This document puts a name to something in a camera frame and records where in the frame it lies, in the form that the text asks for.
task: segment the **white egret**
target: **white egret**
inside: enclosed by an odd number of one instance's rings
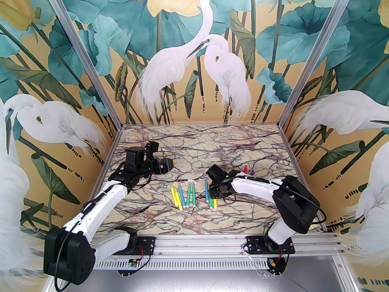
[[[360,224],[350,228],[348,237],[357,245],[352,253],[361,259],[356,261],[382,264],[389,260],[389,174],[387,171],[389,142],[378,149],[371,163],[369,182],[362,191],[356,217],[364,215]]]
[[[229,53],[228,42],[220,35],[208,35],[207,40],[200,43],[193,52],[203,47],[207,47],[204,56],[205,69],[218,85],[225,106],[228,105],[229,98],[232,100],[231,120],[244,118],[251,105],[251,94],[242,60]]]
[[[326,125],[339,134],[355,130],[385,128],[389,107],[356,90],[336,92],[314,101],[300,119],[299,130],[312,130]]]
[[[212,28],[213,11],[210,0],[200,0],[203,24],[197,35],[182,46],[167,47],[157,52],[139,75],[140,96],[138,105],[152,109],[158,107],[160,90],[184,76],[185,68],[195,56],[193,49],[206,38]]]
[[[0,281],[20,290],[24,284],[31,285],[27,278],[40,276],[42,259],[31,254],[30,248],[43,251],[43,242],[37,244],[20,230],[20,213],[29,181],[19,167],[15,141],[9,141],[7,150],[6,139],[5,122],[0,120]]]
[[[100,128],[89,119],[76,113],[61,101],[48,101],[42,104],[28,94],[18,94],[4,104],[4,117],[7,129],[7,148],[15,118],[24,130],[34,139],[46,143],[68,143],[81,147],[84,152],[99,150],[104,157],[105,137]]]

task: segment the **gray floor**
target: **gray floor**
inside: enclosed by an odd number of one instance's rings
[[[282,278],[244,271],[139,271],[120,278],[117,271],[93,271],[66,292],[338,292],[343,291],[331,257],[290,257]]]

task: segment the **painted mural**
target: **painted mural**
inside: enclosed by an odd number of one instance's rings
[[[122,121],[169,124],[277,121],[334,0],[63,2]]]
[[[323,57],[284,126],[363,291],[389,290],[389,0],[351,0],[349,42]]]
[[[39,290],[43,238],[89,198],[116,134],[47,0],[0,0],[0,114],[0,289]]]

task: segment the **ventilation slots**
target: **ventilation slots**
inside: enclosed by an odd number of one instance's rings
[[[95,269],[128,270],[129,258],[105,259],[95,265]],[[253,257],[251,260],[240,259],[159,259],[153,258],[144,267],[150,270],[213,270],[213,269],[268,269],[267,259]]]

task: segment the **marble surface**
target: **marble surface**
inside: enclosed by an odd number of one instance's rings
[[[218,199],[217,209],[211,210],[205,202],[206,170],[218,164],[225,171],[243,171],[247,164],[249,173],[254,170],[255,175],[269,179],[296,176],[276,125],[161,125],[125,129],[106,180],[124,161],[128,147],[145,146],[148,140],[160,143],[155,156],[173,158],[175,168],[153,175],[150,184],[128,194],[111,211],[97,236],[120,225],[137,229],[139,235],[262,233],[279,217],[276,207],[240,194],[232,204],[227,203],[233,197]],[[186,198],[188,179],[196,181],[197,206],[180,211],[174,206],[170,187],[180,184]]]

